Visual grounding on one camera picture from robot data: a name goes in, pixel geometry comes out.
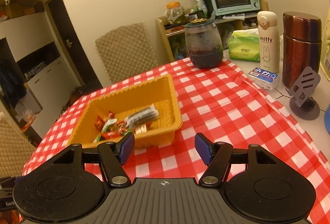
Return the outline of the orange plastic tray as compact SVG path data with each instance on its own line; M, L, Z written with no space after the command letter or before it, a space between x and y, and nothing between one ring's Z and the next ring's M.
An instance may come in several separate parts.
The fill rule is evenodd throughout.
M159 116L149 131L135 135L135 147L171 143L175 131L182 126L182 118L174 81L166 74L89 101L67 144L79 143L84 148L94 148L97 146L94 140L99 134L94 126L98 117L105 119L109 112L113 112L118 120L123 121L150 105L155 106Z

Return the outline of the sunflower seed bag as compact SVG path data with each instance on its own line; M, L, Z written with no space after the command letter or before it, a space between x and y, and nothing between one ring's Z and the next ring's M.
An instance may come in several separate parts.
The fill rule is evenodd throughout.
M325 73L325 76L329 80L329 23L330 21L330 10L327 11L327 18L325 21L324 32L322 36L322 49L321 49L321 63L320 67L322 71Z

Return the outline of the red brown candy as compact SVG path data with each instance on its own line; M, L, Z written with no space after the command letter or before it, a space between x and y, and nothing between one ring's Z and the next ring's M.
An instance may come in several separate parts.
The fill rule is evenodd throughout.
M117 121L113 127L110 127L109 132L106 134L105 140L123 137L131 132L132 130L127 128L126 123L124 121Z

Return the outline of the blue plastic container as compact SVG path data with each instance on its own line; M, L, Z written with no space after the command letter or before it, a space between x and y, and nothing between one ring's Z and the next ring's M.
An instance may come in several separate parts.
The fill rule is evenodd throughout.
M324 113L324 124L328 134L330 134L330 105L328 105Z

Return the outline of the white storage cabinet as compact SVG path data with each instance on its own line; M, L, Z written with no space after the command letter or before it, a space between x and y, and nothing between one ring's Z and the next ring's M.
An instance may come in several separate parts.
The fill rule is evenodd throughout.
M23 75L28 96L41 106L32 128L44 137L78 84L55 44L43 13L1 22L1 38L8 44Z

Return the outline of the orange lid plastic jar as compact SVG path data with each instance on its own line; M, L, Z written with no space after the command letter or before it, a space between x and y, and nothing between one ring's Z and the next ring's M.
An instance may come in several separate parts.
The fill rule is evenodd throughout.
M174 1L166 5L165 18L171 25L182 24L185 22L185 9L180 2Z

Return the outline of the green white snack packet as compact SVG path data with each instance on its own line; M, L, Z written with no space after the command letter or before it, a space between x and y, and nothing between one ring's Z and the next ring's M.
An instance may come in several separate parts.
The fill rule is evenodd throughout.
M117 122L116 118L109 118L104 125L101 128L100 133L96 136L96 138L94 139L94 143L99 142L101 140L105 140L106 139L106 134L109 132L110 127L113 127L114 124Z

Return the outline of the red candy wrapper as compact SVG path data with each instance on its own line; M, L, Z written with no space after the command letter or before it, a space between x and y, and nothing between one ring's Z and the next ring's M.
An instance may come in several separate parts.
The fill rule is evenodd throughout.
M115 114L111 111L108 112L108 116L107 117L101 117L101 116L97 116L96 117L96 122L94 123L94 127L96 128L96 130L98 132L101 132L106 121L111 119L111 118L115 118Z

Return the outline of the dark wooden door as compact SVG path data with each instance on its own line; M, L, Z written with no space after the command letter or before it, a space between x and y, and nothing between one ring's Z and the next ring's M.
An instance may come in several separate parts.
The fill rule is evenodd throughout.
M48 0L45 10L50 25L75 77L92 91L102 87L75 33L63 0Z

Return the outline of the dark glass jar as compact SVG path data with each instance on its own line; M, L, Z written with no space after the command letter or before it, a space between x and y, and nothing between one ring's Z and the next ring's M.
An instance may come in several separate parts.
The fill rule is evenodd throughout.
M223 60L219 30L212 19L195 19L185 25L187 54L199 69L211 69Z

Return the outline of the green clear snack packet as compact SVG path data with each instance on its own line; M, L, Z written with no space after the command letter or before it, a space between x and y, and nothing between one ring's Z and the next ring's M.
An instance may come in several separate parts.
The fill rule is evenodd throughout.
M134 128L135 135L144 134L151 129L152 122L143 123Z

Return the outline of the brown metallic thermos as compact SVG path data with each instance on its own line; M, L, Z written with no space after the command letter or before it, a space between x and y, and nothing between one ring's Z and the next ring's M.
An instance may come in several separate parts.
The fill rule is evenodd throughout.
M322 49L322 22L315 15L283 13L283 84L290 88L305 67L319 72Z

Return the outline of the wooden shelf unit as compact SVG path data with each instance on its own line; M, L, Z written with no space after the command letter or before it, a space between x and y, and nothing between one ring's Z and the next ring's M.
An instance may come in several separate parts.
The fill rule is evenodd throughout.
M235 30L253 29L257 27L257 12L242 15L229 15L210 19L196 17L178 25L171 25L164 17L156 18L156 26L160 32L170 62L190 56L192 52L205 56L218 49L226 50L228 41Z

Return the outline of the grey phone stand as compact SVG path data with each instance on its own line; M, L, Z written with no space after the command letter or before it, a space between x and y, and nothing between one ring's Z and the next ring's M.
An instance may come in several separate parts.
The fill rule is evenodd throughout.
M286 91L291 96L289 105L292 112L303 120L315 120L320 114L319 104L312 93L321 77L310 66L304 68L294 84Z

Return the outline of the beige quilted chair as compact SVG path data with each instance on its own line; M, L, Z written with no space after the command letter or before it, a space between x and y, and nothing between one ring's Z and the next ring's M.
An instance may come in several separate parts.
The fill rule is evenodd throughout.
M112 84L148 72L158 66L143 21L110 30L97 38L94 46Z
M0 116L0 175L18 177L24 165L34 153L34 147L22 132L18 132L9 119L1 112Z

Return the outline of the white miffy bottle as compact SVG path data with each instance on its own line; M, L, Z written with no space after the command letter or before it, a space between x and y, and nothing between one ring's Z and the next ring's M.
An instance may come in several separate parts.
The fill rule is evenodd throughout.
M280 35L277 15L271 11L257 14L260 67L271 73L280 69Z

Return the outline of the green tissue pack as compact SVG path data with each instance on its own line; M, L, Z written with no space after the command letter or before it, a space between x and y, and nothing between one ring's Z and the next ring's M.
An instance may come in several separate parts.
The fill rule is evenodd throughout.
M258 29L234 30L228 52L230 59L260 62Z

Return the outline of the blue white small box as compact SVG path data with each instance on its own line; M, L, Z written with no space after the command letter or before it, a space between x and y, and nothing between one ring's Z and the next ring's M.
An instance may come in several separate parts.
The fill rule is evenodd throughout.
M255 68L248 73L248 77L259 87L272 91L279 85L279 76L261 68Z

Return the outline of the red white checkered tablecloth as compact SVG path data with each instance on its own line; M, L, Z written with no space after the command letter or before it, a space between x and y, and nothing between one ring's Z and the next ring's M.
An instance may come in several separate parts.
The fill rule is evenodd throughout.
M199 178L206 167L194 147L197 133L235 148L259 144L312 183L317 197L310 221L329 223L329 163L312 139L318 128L301 128L283 104L254 86L229 60L206 71L179 60L80 98L50 128L23 173L65 148L89 101L165 74L174 81L182 126L172 143L135 150L124 166L129 177Z

